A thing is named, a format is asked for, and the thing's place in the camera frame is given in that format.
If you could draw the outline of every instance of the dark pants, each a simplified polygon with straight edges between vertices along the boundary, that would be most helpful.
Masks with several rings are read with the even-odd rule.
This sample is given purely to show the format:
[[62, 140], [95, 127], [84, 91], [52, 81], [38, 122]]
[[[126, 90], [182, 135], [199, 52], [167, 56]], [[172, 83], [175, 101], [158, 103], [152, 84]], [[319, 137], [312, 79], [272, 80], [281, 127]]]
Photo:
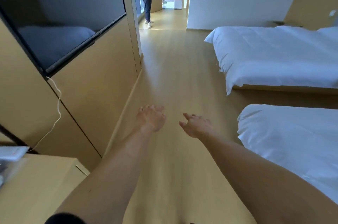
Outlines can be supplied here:
[[146, 16], [146, 21], [150, 22], [151, 0], [143, 0], [143, 2], [144, 2], [144, 12]]

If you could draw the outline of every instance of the white cable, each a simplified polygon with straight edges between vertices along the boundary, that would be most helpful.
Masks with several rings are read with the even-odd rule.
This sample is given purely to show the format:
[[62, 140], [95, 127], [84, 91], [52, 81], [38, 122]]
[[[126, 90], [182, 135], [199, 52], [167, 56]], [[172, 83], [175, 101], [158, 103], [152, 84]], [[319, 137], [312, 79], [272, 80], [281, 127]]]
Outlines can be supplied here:
[[42, 138], [35, 144], [35, 146], [34, 146], [32, 149], [28, 150], [27, 152], [34, 150], [34, 149], [39, 145], [39, 143], [40, 143], [40, 142], [41, 142], [41, 141], [42, 141], [42, 140], [43, 140], [43, 139], [44, 139], [51, 131], [53, 131], [53, 129], [54, 129], [56, 123], [61, 119], [60, 99], [61, 99], [62, 92], [58, 89], [58, 87], [57, 87], [57, 85], [55, 84], [55, 82], [53, 81], [53, 79], [51, 79], [50, 77], [47, 77], [47, 78], [48, 78], [50, 81], [53, 82], [55, 88], [56, 88], [56, 89], [58, 90], [58, 92], [60, 93], [60, 95], [58, 96], [58, 100], [57, 100], [57, 112], [59, 113], [59, 118], [55, 121], [55, 123], [53, 124], [53, 127], [50, 129], [50, 131], [47, 132], [47, 133], [44, 135], [44, 137], [42, 137]]

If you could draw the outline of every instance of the wall light switch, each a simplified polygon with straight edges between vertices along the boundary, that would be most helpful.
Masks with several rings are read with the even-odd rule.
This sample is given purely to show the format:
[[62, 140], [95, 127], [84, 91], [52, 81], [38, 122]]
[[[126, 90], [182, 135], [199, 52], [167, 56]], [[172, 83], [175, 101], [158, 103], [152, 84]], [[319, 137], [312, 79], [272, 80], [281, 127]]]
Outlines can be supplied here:
[[332, 17], [335, 13], [336, 13], [336, 10], [332, 10], [328, 16]]

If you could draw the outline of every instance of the wooden floor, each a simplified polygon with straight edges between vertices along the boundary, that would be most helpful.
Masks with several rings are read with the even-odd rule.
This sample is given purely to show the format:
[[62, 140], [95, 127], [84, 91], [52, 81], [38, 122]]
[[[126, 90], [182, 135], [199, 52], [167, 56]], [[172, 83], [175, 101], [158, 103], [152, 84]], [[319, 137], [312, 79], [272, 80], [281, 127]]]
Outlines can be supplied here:
[[208, 151], [179, 127], [182, 112], [208, 117], [226, 139], [240, 143], [236, 119], [248, 104], [338, 108], [334, 95], [233, 90], [226, 97], [207, 34], [140, 30], [143, 69], [114, 139], [130, 131], [142, 105], [164, 105], [167, 123], [152, 138], [124, 224], [255, 223]]
[[[152, 24], [151, 30], [186, 30], [187, 27], [187, 13], [185, 9], [162, 9], [161, 11], [150, 14]], [[139, 28], [147, 30], [147, 24], [143, 19]]]

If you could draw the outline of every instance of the bed frame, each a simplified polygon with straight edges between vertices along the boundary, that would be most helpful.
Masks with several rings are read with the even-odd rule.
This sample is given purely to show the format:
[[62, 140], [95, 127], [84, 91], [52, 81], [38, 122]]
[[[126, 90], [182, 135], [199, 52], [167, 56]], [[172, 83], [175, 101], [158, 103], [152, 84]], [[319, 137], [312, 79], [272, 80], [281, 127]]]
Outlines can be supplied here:
[[263, 91], [279, 91], [279, 92], [300, 92], [300, 93], [320, 93], [320, 94], [334, 94], [338, 95], [338, 89], [333, 88], [319, 88], [308, 86], [269, 86], [269, 85], [243, 85], [233, 86], [234, 90], [263, 90]]

